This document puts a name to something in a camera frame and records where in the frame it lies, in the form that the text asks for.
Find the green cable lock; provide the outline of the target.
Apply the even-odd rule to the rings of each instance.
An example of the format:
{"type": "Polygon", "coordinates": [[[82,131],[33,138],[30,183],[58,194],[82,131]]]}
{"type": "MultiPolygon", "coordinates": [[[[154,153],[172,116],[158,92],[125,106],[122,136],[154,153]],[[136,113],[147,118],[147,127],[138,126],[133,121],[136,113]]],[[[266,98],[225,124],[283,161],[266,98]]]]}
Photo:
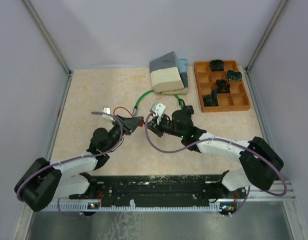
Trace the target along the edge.
{"type": "MultiPolygon", "coordinates": [[[[139,106],[140,102],[141,102],[147,95],[149,95],[149,94],[151,94],[151,93],[153,93],[153,92],[154,92],[153,90],[149,90],[149,91],[145,92],[144,94],[142,94],[142,95],[138,98],[138,100],[136,101],[136,104],[135,104],[135,106],[134,106],[134,108],[133,108],[133,111],[132,111],[132,115],[133,115],[134,117],[137,115],[138,106],[139,106]]],[[[183,109],[184,106],[185,106],[184,100],[181,99],[177,94],[174,94],[174,97],[177,99],[180,108],[183,109]]]]}

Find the black Kaijing padlock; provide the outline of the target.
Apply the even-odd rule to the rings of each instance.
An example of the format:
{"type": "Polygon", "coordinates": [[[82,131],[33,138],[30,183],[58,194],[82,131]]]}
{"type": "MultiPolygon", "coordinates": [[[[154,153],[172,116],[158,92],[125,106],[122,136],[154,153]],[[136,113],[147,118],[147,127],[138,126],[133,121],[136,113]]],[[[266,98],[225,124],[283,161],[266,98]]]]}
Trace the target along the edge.
{"type": "Polygon", "coordinates": [[[181,107],[181,110],[183,110],[186,114],[193,115],[194,110],[191,105],[186,105],[183,99],[178,99],[178,103],[181,107]]]}

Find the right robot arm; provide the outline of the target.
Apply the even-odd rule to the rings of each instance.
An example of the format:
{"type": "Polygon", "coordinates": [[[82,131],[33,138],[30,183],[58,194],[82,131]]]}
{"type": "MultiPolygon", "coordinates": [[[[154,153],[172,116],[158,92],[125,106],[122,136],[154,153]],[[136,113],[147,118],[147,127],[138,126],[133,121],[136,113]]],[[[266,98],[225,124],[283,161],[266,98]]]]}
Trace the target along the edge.
{"type": "Polygon", "coordinates": [[[145,120],[146,135],[152,131],[158,137],[168,134],[181,138],[183,148],[201,154],[214,154],[241,164],[236,170],[227,171],[217,185],[217,192],[228,198],[235,190],[255,186],[269,193],[276,179],[285,183],[281,174],[283,160],[261,137],[252,140],[233,140],[214,135],[194,126],[191,114],[175,111],[171,117],[152,111],[145,120]]]}

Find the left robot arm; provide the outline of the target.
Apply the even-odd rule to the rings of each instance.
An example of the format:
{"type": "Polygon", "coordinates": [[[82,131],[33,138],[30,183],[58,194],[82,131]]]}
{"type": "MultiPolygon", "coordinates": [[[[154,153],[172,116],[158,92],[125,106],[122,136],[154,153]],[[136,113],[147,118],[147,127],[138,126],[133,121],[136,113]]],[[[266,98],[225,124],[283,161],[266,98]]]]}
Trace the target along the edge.
{"type": "Polygon", "coordinates": [[[97,128],[81,155],[52,162],[43,157],[36,159],[14,187],[16,198],[38,212],[56,198],[95,197],[98,186],[89,180],[88,173],[103,167],[123,136],[132,134],[143,121],[142,116],[113,116],[111,130],[97,128]]]}

